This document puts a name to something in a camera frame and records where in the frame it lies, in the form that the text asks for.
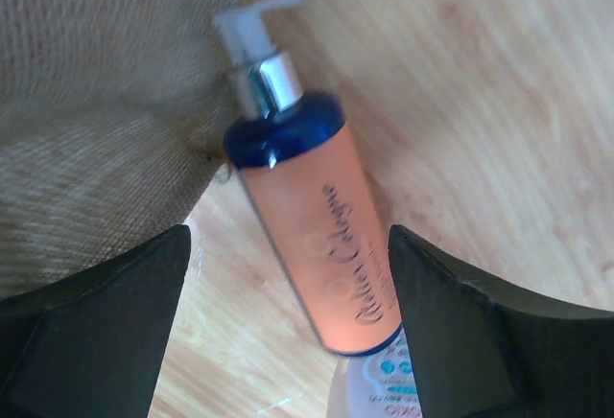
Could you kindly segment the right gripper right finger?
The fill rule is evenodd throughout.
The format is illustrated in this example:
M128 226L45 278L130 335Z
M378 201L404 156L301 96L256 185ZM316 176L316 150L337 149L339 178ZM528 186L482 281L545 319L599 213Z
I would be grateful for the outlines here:
M426 417L609 417L613 314L521 288L390 229Z

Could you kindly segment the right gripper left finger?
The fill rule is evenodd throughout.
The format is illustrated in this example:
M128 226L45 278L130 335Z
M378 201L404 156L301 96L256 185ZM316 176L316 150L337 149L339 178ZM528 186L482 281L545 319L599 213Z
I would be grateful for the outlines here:
M145 417L191 253L188 226L1 301L4 417Z

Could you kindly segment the clear bottle pink cap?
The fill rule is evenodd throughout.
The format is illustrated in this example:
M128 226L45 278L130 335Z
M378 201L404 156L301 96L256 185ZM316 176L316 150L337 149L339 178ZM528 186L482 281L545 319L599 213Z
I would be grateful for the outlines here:
M414 418L422 415L405 334L368 357L339 360L328 418Z

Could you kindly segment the orange spray bottle back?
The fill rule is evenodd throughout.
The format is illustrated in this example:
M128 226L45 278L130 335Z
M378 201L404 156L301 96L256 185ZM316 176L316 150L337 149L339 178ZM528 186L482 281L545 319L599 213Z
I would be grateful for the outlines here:
M392 343L401 314L386 235L342 105L302 87L262 17L301 2L259 0L214 17L242 109L224 150L319 342L363 357Z

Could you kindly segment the canvas tote bag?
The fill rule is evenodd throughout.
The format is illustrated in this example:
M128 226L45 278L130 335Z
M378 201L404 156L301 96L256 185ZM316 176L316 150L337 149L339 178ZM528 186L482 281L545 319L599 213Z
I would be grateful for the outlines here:
M212 16L238 0L1 0L1 293L181 223L236 106Z

